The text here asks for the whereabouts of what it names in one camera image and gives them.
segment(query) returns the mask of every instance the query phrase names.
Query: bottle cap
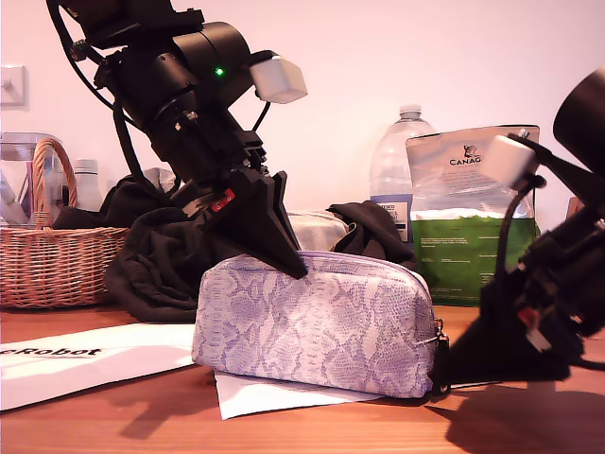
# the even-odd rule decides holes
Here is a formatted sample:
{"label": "bottle cap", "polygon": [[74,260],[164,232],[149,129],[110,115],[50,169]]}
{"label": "bottle cap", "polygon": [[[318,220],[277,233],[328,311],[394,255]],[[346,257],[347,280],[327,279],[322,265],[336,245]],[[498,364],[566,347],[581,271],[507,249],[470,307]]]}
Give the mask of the bottle cap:
{"label": "bottle cap", "polygon": [[76,159],[74,173],[98,173],[96,159]]}
{"label": "bottle cap", "polygon": [[399,115],[407,114],[408,112],[417,112],[421,114],[423,111],[420,104],[406,104],[399,108]]}

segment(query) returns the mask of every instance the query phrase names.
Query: zipper pull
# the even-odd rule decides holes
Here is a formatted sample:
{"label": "zipper pull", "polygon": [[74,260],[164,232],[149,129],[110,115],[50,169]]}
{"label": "zipper pull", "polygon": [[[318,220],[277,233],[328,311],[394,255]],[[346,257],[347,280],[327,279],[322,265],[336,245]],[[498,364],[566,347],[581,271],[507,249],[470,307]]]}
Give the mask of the zipper pull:
{"label": "zipper pull", "polygon": [[[441,362],[447,359],[450,352],[450,338],[443,332],[443,319],[435,319],[435,326],[437,329],[437,350],[435,351],[434,362]],[[437,383],[433,381],[433,394],[434,395],[445,395],[452,391],[452,385],[449,383]]]}

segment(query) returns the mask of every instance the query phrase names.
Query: blue bottle label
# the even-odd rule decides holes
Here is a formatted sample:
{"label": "blue bottle label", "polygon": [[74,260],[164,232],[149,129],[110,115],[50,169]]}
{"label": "blue bottle label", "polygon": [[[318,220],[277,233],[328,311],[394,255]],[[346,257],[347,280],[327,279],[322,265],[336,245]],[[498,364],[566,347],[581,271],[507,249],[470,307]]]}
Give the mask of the blue bottle label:
{"label": "blue bottle label", "polygon": [[413,196],[411,194],[391,194],[387,196],[370,197],[371,201],[379,204],[389,212],[395,221],[395,225],[397,226],[401,240],[404,243],[411,244],[414,242],[414,237],[412,236],[412,224],[409,220],[409,213],[412,208],[412,199]]}

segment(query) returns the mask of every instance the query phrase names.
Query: wicker basket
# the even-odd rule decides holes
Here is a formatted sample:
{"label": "wicker basket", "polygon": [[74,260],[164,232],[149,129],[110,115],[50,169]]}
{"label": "wicker basket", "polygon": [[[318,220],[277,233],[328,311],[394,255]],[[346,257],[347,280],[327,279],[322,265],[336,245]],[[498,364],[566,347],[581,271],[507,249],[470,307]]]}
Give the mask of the wicker basket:
{"label": "wicker basket", "polygon": [[105,269],[122,247],[129,229],[52,230],[44,196],[44,156],[52,148],[67,176],[69,205],[76,206],[76,176],[55,139],[40,141],[34,153],[36,229],[0,229],[0,305],[42,308],[100,303],[107,292]]}

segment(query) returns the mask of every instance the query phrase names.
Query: wooden table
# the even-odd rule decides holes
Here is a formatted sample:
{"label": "wooden table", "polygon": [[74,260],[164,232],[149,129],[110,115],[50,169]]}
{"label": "wooden table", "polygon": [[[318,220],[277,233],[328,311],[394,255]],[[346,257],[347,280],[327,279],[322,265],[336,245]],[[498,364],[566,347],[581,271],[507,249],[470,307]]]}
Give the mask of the wooden table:
{"label": "wooden table", "polygon": [[[473,308],[437,307],[455,339]],[[6,313],[2,342],[133,323],[116,306]],[[605,340],[586,342],[605,360]],[[605,375],[492,385],[442,400],[397,399],[280,410],[221,421],[212,371],[105,385],[1,414],[2,453],[605,452]]]}

